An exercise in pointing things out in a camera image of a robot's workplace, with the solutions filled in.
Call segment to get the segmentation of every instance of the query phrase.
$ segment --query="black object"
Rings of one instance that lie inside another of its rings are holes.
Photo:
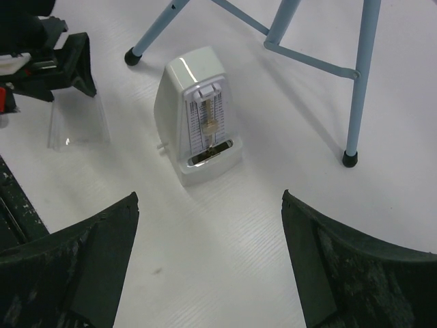
[[[55,0],[0,1],[0,55],[31,55],[30,62],[18,72],[0,76],[0,87],[46,102],[54,100],[51,90],[68,87],[94,97],[88,35],[69,35],[62,49],[55,50],[61,34],[68,31],[66,22],[55,17],[38,18],[48,16],[54,4]],[[4,108],[0,115],[16,112],[11,103],[0,107]]]
[[[349,156],[346,151],[343,154],[343,165],[346,167],[354,167],[358,163],[358,152],[354,156]]]
[[[135,66],[139,63],[139,61],[141,60],[141,56],[136,56],[134,55],[134,53],[132,52],[133,47],[129,49],[129,51],[124,55],[124,61],[126,62],[126,64],[128,64],[129,66]]]
[[[0,156],[0,252],[45,236],[46,227]]]
[[[17,111],[18,107],[16,106],[12,89],[6,86],[0,86],[0,114],[16,113]]]
[[[437,255],[380,241],[283,195],[307,327],[437,327]]]
[[[21,216],[16,223],[27,241],[10,234],[9,242],[20,245],[0,251],[0,327],[112,327],[137,231],[136,194],[54,234],[39,222],[34,235],[26,235],[32,224],[23,199],[11,200],[21,208],[15,218]],[[6,221],[0,217],[2,242]]]

